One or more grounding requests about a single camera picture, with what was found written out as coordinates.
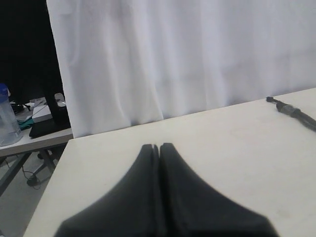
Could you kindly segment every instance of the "white table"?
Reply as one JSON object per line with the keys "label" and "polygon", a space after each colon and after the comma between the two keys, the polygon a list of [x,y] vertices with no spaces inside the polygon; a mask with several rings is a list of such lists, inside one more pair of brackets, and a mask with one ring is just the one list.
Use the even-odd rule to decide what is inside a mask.
{"label": "white table", "polygon": [[22,131],[23,137],[17,143],[14,143],[9,146],[0,147],[0,158],[5,158],[9,156],[24,154],[20,156],[11,168],[6,172],[6,174],[0,179],[0,196],[5,191],[7,186],[10,184],[14,176],[20,170],[24,162],[28,159],[30,154],[34,151],[43,152],[43,158],[48,164],[54,166],[53,162],[47,156],[46,149],[58,145],[62,145],[67,143],[70,139],[73,138],[71,128],[66,130],[62,130],[59,132],[51,133],[46,136],[31,138],[29,137],[30,129]]}
{"label": "white table", "polygon": [[[276,98],[316,118],[316,89]],[[316,133],[258,100],[70,140],[24,237],[52,237],[119,181],[143,144],[164,142],[281,236],[316,236]]]}

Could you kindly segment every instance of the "gray floor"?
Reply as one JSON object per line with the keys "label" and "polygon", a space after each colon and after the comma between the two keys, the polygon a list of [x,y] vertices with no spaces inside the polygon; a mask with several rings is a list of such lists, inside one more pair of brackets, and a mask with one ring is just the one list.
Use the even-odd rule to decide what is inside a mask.
{"label": "gray floor", "polygon": [[[42,164],[43,161],[37,158],[37,154],[32,153],[25,162],[25,171],[34,171]],[[7,170],[8,167],[6,164],[0,167],[0,178]],[[49,175],[48,169],[45,168],[38,174],[38,178],[43,180]],[[0,197],[0,230],[3,231],[5,237],[23,236],[47,183],[48,181],[44,182],[39,190],[35,190],[26,184],[22,170],[15,176],[9,187]]]}

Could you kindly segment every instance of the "table leg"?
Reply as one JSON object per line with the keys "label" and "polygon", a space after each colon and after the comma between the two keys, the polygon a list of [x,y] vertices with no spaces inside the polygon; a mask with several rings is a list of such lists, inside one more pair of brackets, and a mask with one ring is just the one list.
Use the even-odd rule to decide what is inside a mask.
{"label": "table leg", "polygon": [[0,197],[9,186],[13,178],[16,176],[16,174],[19,172],[22,165],[24,165],[25,161],[29,158],[31,153],[32,152],[20,156],[10,167],[10,169],[5,173],[5,175],[0,179]]}
{"label": "table leg", "polygon": [[40,150],[39,152],[41,154],[41,156],[43,157],[44,159],[44,162],[45,164],[47,165],[49,171],[51,173],[54,172],[56,166],[55,166],[55,163],[53,162],[52,158],[50,157],[49,153],[47,150]]}

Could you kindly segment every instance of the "table surface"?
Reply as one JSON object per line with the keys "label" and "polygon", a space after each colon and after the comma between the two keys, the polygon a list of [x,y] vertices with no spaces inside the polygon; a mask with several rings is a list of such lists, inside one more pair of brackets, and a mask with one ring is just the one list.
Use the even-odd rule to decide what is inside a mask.
{"label": "table surface", "polygon": [[[316,89],[276,98],[316,118]],[[265,100],[70,140],[24,236],[52,237],[119,181],[143,144],[164,142],[281,236],[316,236],[316,133]]]}
{"label": "table surface", "polygon": [[68,142],[73,138],[71,128],[54,132],[42,137],[31,138],[30,129],[22,131],[23,137],[17,143],[9,146],[0,147],[0,157],[8,157],[30,151],[36,151],[41,148],[52,147]]}

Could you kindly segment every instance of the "white curtain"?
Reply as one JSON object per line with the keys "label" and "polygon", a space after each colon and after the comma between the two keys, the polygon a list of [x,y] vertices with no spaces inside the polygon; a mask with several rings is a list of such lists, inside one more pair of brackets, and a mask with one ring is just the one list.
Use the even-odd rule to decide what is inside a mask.
{"label": "white curtain", "polygon": [[314,0],[48,0],[75,137],[316,86]]}

